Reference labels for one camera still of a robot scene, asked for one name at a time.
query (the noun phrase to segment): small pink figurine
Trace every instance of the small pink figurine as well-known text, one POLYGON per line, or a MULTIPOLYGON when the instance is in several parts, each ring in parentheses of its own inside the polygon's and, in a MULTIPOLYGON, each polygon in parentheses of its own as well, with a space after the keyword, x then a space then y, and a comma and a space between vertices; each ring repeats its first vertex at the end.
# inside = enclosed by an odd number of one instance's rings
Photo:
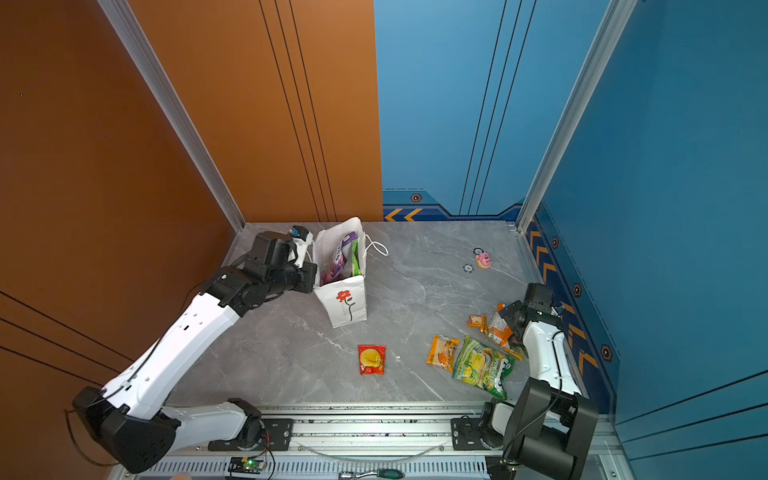
POLYGON ((477 263, 480 268, 491 268, 491 265, 493 264, 491 257, 486 252, 475 255, 475 263, 477 263))

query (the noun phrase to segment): yellow snack package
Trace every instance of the yellow snack package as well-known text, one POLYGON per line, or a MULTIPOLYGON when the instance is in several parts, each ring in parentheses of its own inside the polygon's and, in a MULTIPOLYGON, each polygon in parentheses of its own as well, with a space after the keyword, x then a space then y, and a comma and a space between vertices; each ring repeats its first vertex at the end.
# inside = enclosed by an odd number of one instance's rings
POLYGON ((469 337, 456 360, 453 378, 484 389, 495 397, 507 399, 502 382, 512 371, 515 361, 469 337))
POLYGON ((442 368, 453 372, 453 358, 459 345, 458 339, 450 339, 447 336, 435 335, 432 341, 432 349, 429 350, 428 365, 440 365, 442 368))

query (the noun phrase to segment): green chip bag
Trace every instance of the green chip bag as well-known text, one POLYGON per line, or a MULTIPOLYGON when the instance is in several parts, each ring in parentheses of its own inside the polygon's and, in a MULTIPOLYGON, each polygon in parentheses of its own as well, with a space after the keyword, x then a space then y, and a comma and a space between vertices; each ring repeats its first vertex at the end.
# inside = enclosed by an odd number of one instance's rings
POLYGON ((453 378, 477 386, 502 400, 507 399, 503 380, 512 371, 515 361, 468 336, 464 348, 453 366, 453 378))

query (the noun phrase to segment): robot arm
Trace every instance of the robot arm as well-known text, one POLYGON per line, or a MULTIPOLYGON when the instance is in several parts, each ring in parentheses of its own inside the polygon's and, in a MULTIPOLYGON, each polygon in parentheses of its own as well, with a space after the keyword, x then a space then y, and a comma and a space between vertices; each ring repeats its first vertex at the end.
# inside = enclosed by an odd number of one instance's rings
POLYGON ((287 290, 311 293, 317 271, 304 263, 312 234, 263 232, 251 251, 203 286, 168 331, 104 386, 87 387, 72 402, 91 437, 132 473, 143 472, 170 450, 236 437, 253 445, 261 414, 242 399, 217 406, 173 408, 170 391, 208 346, 248 310, 287 290))
POLYGON ((571 373, 562 320, 552 307, 553 299, 549 287, 530 283, 522 302, 500 312, 514 335, 522 339, 531 367, 531 378, 515 407, 486 404, 481 420, 489 425, 489 437, 496 436, 496 444, 502 446, 498 467, 508 478, 514 478, 517 464, 557 480, 577 480, 597 425, 597 407, 583 397, 571 373), (544 426, 548 412, 560 416, 566 432, 544 426))

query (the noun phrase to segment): purple snack package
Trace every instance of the purple snack package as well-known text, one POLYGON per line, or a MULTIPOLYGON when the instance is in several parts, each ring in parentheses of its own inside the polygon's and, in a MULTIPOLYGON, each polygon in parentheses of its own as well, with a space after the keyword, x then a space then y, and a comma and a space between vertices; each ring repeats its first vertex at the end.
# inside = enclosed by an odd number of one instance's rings
POLYGON ((341 239, 328 264, 328 271, 323 274, 323 285, 342 279, 341 270, 344 268, 344 264, 349 260, 349 252, 352 249, 352 242, 356 239, 357 233, 355 232, 351 232, 341 239))

